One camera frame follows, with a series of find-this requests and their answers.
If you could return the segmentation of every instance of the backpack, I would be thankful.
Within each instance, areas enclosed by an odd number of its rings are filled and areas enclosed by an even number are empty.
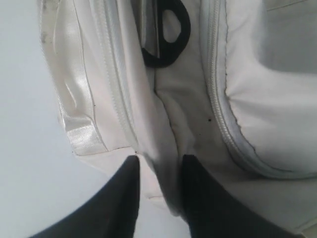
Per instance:
[[[230,195],[316,236],[314,0],[42,0],[43,52],[77,157],[182,215],[195,155]]]

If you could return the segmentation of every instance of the white background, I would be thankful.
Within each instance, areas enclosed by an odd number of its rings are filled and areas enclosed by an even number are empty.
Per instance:
[[[0,237],[26,238],[81,206],[108,178],[75,159],[58,124],[36,2],[0,3]],[[181,219],[142,200],[135,237],[190,236]]]

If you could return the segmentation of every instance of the black strap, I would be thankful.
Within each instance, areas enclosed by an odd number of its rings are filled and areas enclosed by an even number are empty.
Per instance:
[[[183,158],[182,197],[192,238],[298,238],[231,196],[195,156]]]
[[[91,200],[32,238],[133,238],[139,201],[139,158],[129,156]]]
[[[166,10],[174,12],[181,24],[181,32],[172,43],[166,41],[163,33],[163,13]],[[185,49],[190,38],[191,24],[181,0],[157,0],[157,17],[159,58],[151,55],[145,48],[142,48],[142,54],[147,67],[162,68],[173,64]]]

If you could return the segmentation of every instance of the white zipper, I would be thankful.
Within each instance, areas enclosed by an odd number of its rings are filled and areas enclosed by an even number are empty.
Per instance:
[[[129,101],[129,92],[127,87],[124,87],[122,78],[118,75],[118,68],[114,56],[112,34],[114,33],[113,24],[110,24],[111,11],[109,0],[90,0],[93,18],[96,25],[97,35],[103,55],[103,64],[106,80],[112,93],[112,102],[117,113],[119,122],[124,130],[127,140],[132,148],[138,151],[138,141],[134,129],[132,119],[131,106]]]
[[[218,98],[217,87],[217,40],[218,40],[218,28],[219,28],[219,14],[220,14],[220,0],[213,0],[213,7],[210,8],[210,26],[209,26],[209,39],[208,44],[211,46],[208,53],[208,90],[211,99],[211,105],[216,117],[217,123],[222,134],[222,138],[226,143],[230,153],[232,154],[233,161],[244,168],[245,170],[264,175],[269,178],[276,179],[304,179],[316,176],[316,174],[298,174],[292,171],[284,171],[272,168],[261,161],[255,161],[252,158],[248,158],[240,151],[236,143],[234,142],[226,122],[223,118],[220,101]]]
[[[259,168],[258,163],[252,162],[244,157],[243,153],[239,150],[235,142],[233,141],[231,134],[227,128],[226,122],[222,115],[221,105],[218,98],[218,87],[217,87],[217,41],[218,41],[218,27],[219,27],[219,14],[220,14],[220,0],[213,0],[213,6],[210,7],[210,26],[209,26],[209,41],[208,44],[211,46],[208,53],[208,71],[210,73],[208,77],[208,88],[210,92],[211,105],[216,117],[217,123],[220,128],[220,132],[224,142],[226,143],[230,153],[232,154],[232,160],[245,170],[251,172],[257,172],[263,174],[265,171]]]

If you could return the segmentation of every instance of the white nylon fabric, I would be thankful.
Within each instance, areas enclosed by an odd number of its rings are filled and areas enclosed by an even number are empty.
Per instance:
[[[41,41],[58,95],[61,124],[77,155],[105,152],[94,122],[74,3],[42,1],[40,9]]]
[[[261,0],[226,2],[226,95],[242,134],[258,157],[271,167],[298,173],[316,172],[317,74],[287,72],[276,66],[274,70],[271,69],[270,65],[279,57],[274,56],[278,53],[277,48],[282,47],[276,45],[282,43],[276,40],[278,35],[285,42],[294,41],[292,37],[289,38],[288,28],[279,28],[279,32],[274,31],[274,36],[271,36],[268,15]],[[317,5],[309,2],[287,8],[296,11],[297,7],[305,4],[306,7],[314,7],[317,16]],[[296,17],[296,21],[302,21],[300,25],[292,25],[294,33],[298,31],[298,38],[295,39],[298,44],[294,45],[296,48],[289,47],[289,52],[305,49],[300,39],[303,42],[306,37],[317,40],[317,21],[301,14]],[[317,48],[310,51],[316,54]],[[279,58],[284,61],[283,64],[293,60]]]

